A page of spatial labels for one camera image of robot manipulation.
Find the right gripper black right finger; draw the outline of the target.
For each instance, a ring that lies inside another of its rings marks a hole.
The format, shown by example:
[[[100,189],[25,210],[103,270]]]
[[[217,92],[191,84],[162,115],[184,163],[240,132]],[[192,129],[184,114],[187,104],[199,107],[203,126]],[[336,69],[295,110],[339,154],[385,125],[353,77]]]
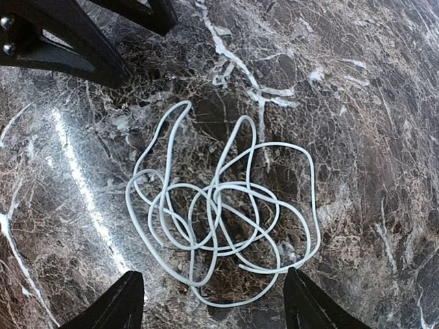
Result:
[[[287,328],[369,329],[295,267],[288,269],[283,296]]]

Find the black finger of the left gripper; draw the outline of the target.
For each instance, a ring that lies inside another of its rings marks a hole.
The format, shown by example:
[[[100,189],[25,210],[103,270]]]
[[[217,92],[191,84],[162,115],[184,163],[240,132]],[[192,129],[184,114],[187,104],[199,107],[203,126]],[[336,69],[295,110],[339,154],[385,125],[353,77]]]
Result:
[[[109,88],[130,78],[77,1],[2,1],[1,65],[66,73]]]
[[[165,36],[178,23],[171,1],[150,0],[147,5],[135,0],[91,0],[94,4],[122,15],[128,20]]]

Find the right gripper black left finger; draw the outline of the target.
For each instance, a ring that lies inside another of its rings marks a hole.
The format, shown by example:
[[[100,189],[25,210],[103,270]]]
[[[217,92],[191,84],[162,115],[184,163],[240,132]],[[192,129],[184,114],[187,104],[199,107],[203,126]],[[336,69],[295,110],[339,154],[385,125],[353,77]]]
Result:
[[[62,325],[62,328],[140,329],[143,305],[143,275],[138,271],[127,271],[93,304]]]

